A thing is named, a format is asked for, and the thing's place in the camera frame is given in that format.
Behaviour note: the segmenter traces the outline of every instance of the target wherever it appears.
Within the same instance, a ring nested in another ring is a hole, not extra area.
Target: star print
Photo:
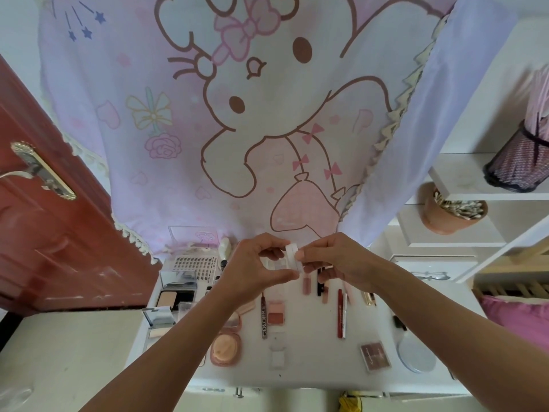
[[[88,39],[92,38],[92,31],[89,30],[87,27],[82,29],[82,33],[84,33],[84,37],[87,37]]]
[[[96,11],[96,20],[101,24],[105,23],[105,13],[100,13],[99,11]]]

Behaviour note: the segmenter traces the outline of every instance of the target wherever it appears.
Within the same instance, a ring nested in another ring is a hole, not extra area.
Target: door handle
[[[53,191],[61,198],[69,201],[76,199],[74,191],[63,182],[59,175],[53,171],[40,155],[38,155],[31,145],[23,142],[12,142],[11,150],[27,164],[27,168],[24,170],[0,173],[0,179],[7,176],[21,176],[23,178],[32,179],[33,177],[38,176],[44,183],[42,188]]]

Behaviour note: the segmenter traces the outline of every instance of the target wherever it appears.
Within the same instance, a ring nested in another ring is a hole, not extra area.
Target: cartoon character
[[[216,188],[249,195],[257,183],[250,151],[267,138],[309,134],[304,127],[345,90],[377,84],[391,111],[391,99],[408,88],[394,79],[394,64],[407,64],[402,79],[417,67],[400,54],[402,35],[429,40],[443,13],[424,0],[378,1],[386,2],[358,23],[354,0],[157,0],[161,32],[184,54],[168,59],[184,65],[174,77],[205,81],[204,102],[222,127],[202,147],[202,168]],[[391,9],[407,17],[398,31],[391,32]],[[379,43],[381,32],[394,44]]]

